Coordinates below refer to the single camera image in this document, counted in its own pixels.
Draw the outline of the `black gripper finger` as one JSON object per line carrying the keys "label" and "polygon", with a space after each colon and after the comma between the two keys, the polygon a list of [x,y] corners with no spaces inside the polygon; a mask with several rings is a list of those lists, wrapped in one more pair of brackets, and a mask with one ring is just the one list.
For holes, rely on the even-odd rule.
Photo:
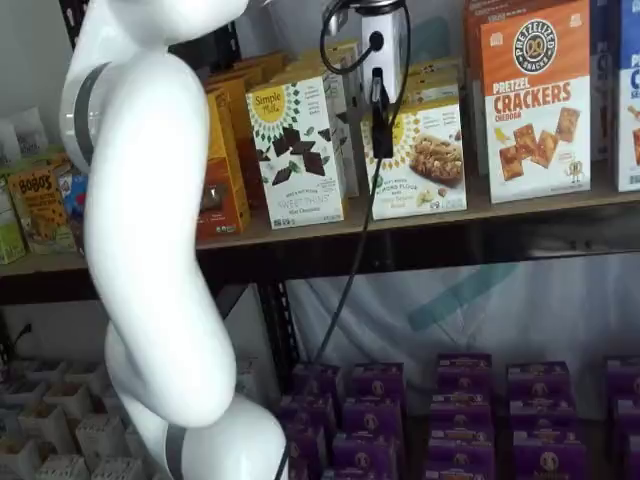
{"label": "black gripper finger", "polygon": [[390,101],[384,86],[383,70],[372,70],[371,108],[372,145],[375,158],[393,157],[392,125],[389,116]]}

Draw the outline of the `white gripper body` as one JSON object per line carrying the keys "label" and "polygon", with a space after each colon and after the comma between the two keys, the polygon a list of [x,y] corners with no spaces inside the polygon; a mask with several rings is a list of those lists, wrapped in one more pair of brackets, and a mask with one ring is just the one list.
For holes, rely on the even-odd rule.
{"label": "white gripper body", "polygon": [[364,16],[361,22],[362,44],[369,46],[370,36],[379,32],[383,37],[383,45],[379,51],[372,51],[361,66],[362,87],[366,99],[371,93],[373,70],[382,70],[383,85],[390,100],[396,100],[400,93],[403,72],[403,40],[405,37],[405,21],[402,10],[384,15]]}

